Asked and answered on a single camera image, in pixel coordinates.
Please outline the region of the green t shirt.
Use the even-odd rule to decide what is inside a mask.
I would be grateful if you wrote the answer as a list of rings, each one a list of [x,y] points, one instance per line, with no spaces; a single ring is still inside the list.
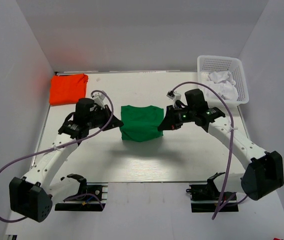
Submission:
[[[120,127],[121,139],[142,143],[161,138],[163,132],[158,131],[158,126],[163,119],[164,109],[157,106],[122,106],[121,120],[123,126]]]

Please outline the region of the white t shirt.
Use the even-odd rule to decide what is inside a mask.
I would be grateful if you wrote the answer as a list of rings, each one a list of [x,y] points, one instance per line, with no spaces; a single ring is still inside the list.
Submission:
[[[204,84],[213,89],[224,100],[236,101],[239,97],[236,82],[230,71],[214,71],[208,74]]]

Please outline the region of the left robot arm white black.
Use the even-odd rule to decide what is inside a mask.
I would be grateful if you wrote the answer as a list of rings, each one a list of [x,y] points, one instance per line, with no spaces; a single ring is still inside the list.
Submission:
[[[23,177],[14,177],[10,181],[11,210],[40,223],[57,203],[85,197],[85,177],[71,173],[52,183],[53,178],[88,137],[90,130],[98,128],[107,131],[121,126],[123,122],[104,104],[104,96],[95,94],[91,98],[81,98],[76,103],[75,111],[65,118],[59,128],[52,144],[53,150],[45,153]]]

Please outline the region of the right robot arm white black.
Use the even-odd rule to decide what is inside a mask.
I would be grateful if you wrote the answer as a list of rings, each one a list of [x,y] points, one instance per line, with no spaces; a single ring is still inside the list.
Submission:
[[[158,126],[159,131],[180,129],[184,123],[194,123],[231,150],[245,169],[244,174],[219,172],[207,179],[207,184],[193,190],[201,200],[217,199],[222,190],[241,192],[252,200],[259,200],[284,185],[283,158],[277,152],[268,152],[254,144],[239,130],[231,127],[226,115],[217,107],[209,107],[200,89],[185,92],[186,104],[180,94],[170,91],[167,96],[173,105],[166,107],[166,114]],[[228,178],[223,188],[223,177]]]

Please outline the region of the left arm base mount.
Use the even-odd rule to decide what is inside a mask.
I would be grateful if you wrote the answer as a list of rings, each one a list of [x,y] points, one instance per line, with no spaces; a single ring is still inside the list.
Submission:
[[[87,183],[76,195],[77,198],[55,205],[56,212],[102,212],[108,194],[107,183]]]

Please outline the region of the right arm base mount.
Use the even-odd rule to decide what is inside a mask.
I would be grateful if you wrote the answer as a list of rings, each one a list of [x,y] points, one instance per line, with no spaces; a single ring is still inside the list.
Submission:
[[[220,195],[218,191],[214,192],[209,189],[207,184],[191,184],[186,189],[186,193],[190,196],[192,213],[214,213]],[[221,204],[231,195],[231,192],[225,192]],[[238,212],[239,208],[236,203],[237,197],[234,196],[220,212]]]

